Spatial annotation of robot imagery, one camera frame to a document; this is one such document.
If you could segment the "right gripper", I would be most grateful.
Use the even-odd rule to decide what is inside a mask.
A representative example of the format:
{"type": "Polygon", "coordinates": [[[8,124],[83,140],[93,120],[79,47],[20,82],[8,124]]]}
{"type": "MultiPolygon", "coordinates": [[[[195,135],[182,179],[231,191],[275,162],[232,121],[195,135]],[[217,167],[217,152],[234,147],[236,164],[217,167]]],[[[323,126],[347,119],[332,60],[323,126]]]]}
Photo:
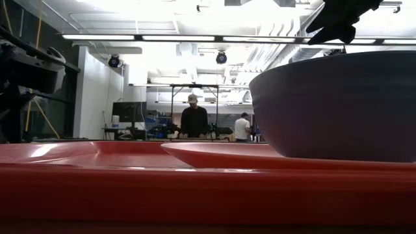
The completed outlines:
{"type": "Polygon", "coordinates": [[[323,44],[331,40],[340,40],[349,44],[356,35],[356,28],[352,24],[359,21],[359,17],[367,11],[377,10],[382,1],[325,0],[323,9],[305,30],[307,33],[312,33],[322,28],[308,41],[308,44],[323,44]]]}

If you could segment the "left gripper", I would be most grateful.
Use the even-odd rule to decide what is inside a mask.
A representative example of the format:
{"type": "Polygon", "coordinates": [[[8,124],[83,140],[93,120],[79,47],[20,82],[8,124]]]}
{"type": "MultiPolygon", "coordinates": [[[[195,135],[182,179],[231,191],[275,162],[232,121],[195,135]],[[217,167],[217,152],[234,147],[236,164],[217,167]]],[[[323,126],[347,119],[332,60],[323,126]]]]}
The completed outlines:
{"type": "MultiPolygon", "coordinates": [[[[47,54],[65,64],[66,59],[54,47],[48,47],[47,54]]],[[[0,44],[0,94],[9,86],[23,86],[32,90],[52,94],[62,88],[65,66],[43,63],[36,82],[33,78],[36,58],[20,51],[12,44],[0,44]]]]}

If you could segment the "blue plastic bowl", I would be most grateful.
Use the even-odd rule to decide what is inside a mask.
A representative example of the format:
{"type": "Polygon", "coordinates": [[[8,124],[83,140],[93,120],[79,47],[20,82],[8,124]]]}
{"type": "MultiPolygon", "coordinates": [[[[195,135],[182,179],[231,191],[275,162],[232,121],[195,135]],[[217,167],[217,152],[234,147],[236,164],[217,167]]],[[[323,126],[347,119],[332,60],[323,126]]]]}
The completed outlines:
{"type": "Polygon", "coordinates": [[[283,156],[416,162],[416,51],[303,60],[249,87],[260,133],[283,156]]]}

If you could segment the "pink plastic plate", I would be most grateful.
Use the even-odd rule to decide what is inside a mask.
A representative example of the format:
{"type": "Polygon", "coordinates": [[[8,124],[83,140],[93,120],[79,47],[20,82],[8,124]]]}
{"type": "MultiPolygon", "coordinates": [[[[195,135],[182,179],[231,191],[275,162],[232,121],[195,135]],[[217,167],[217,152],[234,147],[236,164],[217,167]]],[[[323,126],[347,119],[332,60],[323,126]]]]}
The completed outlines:
{"type": "Polygon", "coordinates": [[[161,148],[195,168],[416,172],[416,163],[289,158],[268,144],[169,142],[161,148]]]}

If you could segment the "red plastic tray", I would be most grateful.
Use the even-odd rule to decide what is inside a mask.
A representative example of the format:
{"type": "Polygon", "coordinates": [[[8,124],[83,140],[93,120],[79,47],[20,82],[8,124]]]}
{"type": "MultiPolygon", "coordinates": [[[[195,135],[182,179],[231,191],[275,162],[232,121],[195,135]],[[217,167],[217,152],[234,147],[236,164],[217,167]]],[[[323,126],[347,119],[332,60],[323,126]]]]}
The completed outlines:
{"type": "Polygon", "coordinates": [[[1,144],[0,219],[416,226],[416,172],[195,168],[161,144],[1,144]]]}

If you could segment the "black computer monitor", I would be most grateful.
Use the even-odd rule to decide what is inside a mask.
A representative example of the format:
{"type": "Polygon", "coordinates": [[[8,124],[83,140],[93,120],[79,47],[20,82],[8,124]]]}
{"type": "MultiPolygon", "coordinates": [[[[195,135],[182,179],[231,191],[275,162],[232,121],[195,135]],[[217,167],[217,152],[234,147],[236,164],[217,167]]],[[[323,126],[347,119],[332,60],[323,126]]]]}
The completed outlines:
{"type": "Polygon", "coordinates": [[[119,122],[144,122],[146,117],[146,102],[114,102],[112,106],[112,115],[119,116],[119,122]]]}

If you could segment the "overhead light strip bar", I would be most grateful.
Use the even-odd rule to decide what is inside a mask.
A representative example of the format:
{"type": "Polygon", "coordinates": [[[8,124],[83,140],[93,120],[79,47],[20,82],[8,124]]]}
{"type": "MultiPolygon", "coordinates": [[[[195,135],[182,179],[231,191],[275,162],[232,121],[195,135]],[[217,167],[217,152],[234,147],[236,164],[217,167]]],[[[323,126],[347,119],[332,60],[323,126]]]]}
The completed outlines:
{"type": "MultiPolygon", "coordinates": [[[[204,36],[172,34],[63,34],[66,40],[110,42],[213,42],[225,44],[309,44],[311,39],[291,36],[204,36]]],[[[416,38],[356,38],[351,46],[416,46],[416,38]]]]}

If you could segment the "person in background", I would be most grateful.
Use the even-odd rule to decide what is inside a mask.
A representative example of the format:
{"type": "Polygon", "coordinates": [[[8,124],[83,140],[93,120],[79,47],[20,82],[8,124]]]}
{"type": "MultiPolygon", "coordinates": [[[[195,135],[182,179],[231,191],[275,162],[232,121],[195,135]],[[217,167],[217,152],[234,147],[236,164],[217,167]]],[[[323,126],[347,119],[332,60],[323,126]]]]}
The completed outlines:
{"type": "Polygon", "coordinates": [[[247,142],[250,139],[251,128],[248,121],[249,115],[244,112],[240,118],[235,121],[234,135],[237,142],[247,142]]]}

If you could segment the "person with cap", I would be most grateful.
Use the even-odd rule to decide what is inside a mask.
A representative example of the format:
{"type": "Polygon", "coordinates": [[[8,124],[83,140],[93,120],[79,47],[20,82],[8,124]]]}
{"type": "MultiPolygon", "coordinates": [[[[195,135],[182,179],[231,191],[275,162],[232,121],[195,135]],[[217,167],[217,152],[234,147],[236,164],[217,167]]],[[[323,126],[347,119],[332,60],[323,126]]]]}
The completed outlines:
{"type": "Polygon", "coordinates": [[[195,94],[188,96],[189,107],[181,113],[181,136],[183,138],[205,138],[208,133],[207,110],[198,105],[195,94]]]}

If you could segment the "black background rig frame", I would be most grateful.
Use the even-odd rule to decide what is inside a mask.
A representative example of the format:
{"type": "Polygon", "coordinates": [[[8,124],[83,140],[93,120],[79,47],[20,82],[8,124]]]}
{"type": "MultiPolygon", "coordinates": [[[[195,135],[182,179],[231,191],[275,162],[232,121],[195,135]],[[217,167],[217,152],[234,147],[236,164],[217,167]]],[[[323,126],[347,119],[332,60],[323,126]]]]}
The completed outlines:
{"type": "Polygon", "coordinates": [[[216,89],[216,93],[213,93],[214,97],[216,98],[215,104],[216,104],[216,111],[218,111],[218,95],[219,95],[219,88],[218,85],[213,85],[213,84],[171,84],[170,85],[172,87],[172,95],[171,95],[171,114],[173,114],[173,104],[174,104],[174,97],[177,93],[179,93],[182,88],[187,87],[187,88],[199,88],[199,89],[208,89],[211,90],[212,88],[216,89]]]}

